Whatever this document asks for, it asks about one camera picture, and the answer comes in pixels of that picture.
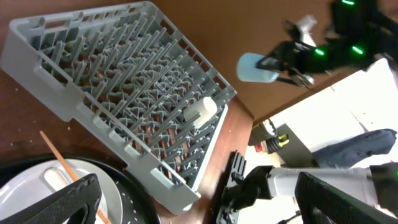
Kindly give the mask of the white paper cup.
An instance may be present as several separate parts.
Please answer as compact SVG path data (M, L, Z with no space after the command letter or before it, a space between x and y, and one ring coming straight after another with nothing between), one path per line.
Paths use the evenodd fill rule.
M183 116L186 121L191 120L196 115L199 115L198 118L193 120L194 127L196 129L200 129L206 122L208 122L218 111L218 107L215 101L206 96L194 104L190 105L188 108L184 109Z

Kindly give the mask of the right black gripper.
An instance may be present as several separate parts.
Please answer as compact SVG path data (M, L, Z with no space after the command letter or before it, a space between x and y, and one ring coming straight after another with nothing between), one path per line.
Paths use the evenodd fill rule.
M288 71L289 78L278 76L276 81L297 87L309 88L314 84L314 78L304 70L305 59L309 53L314 53L317 46L305 44L301 41L285 40L273 49L273 56L263 56L256 63L261 70Z

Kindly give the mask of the white plastic fork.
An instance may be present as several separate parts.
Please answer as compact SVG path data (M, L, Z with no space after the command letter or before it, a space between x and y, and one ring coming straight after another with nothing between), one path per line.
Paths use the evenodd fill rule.
M61 190L70 184L62 171L54 167L44 172L44 179L55 191Z

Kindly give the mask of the grey plastic dishwasher rack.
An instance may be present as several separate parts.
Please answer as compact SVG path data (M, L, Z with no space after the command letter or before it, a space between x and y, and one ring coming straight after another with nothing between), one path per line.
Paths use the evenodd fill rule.
M169 212L200 199L200 182L236 90L149 1L14 19L1 69L64 121L122 159ZM184 109L209 96L200 129Z

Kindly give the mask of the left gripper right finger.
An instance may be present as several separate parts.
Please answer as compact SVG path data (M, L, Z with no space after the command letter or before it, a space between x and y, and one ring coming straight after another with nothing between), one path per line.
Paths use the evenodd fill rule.
M304 224L397 224L397 219L308 172L298 175L295 197Z

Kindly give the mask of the light blue plastic cup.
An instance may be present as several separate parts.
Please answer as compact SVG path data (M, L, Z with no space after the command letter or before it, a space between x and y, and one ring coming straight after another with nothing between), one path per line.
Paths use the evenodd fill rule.
M237 63L236 74L242 82L271 83L276 81L278 72L257 68L257 63L263 55L254 53L243 54Z

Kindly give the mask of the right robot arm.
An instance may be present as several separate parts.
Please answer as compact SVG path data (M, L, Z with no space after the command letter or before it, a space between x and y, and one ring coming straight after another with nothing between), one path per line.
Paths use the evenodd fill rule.
M380 10L377 1L332 1L331 24L325 31L325 44L311 45L310 29L316 21L307 16L299 22L285 21L290 40L282 41L255 67L267 72L287 72L278 82L308 88L314 75L340 68L366 70L376 57L387 59L397 71L397 22Z

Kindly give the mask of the grey round plate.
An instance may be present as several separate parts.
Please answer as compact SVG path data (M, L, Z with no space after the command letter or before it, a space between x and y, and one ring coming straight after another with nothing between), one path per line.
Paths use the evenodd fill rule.
M82 178L96 174L102 191L99 208L106 214L111 223L121 223L123 206L121 196L112 178L98 166L78 159L68 159L74 173ZM17 174L1 187L1 219L5 219L56 191L44 179L44 172L49 168L58 168L67 180L72 179L58 160L41 162Z

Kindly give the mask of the wooden chopstick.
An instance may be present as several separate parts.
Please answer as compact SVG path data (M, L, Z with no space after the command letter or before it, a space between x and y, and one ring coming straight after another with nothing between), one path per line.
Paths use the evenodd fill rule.
M54 156L57 158L57 160L61 163L67 174L70 176L70 178L76 182L78 180L78 176L74 173L72 168L69 166L69 164L66 162L66 160L63 158L63 156L59 153L57 148L53 145L53 143L50 141L50 139L46 136L46 134L43 131L39 131L41 137L45 141L45 143L48 145ZM100 209L97 209L96 212L97 216L100 217L100 219L105 223L105 224L111 224L111 221L108 219L106 214Z

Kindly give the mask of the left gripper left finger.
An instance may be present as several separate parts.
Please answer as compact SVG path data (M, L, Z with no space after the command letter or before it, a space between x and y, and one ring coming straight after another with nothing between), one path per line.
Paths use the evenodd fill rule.
M1 220L1 224L94 223L101 195L97 175L88 174Z

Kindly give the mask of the round black serving tray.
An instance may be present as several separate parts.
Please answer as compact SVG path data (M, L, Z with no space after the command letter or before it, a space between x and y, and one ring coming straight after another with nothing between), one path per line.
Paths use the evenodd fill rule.
M130 173L123 171L113 162L106 162L89 156L79 156L77 154L67 154L67 159L78 159L98 166L105 171L114 181L121 194L123 206L123 223L160 223L159 215L154 207L149 194L143 186ZM1 163L1 186L11 180L22 171L55 159L55 156L46 153L33 157L23 157L12 161Z

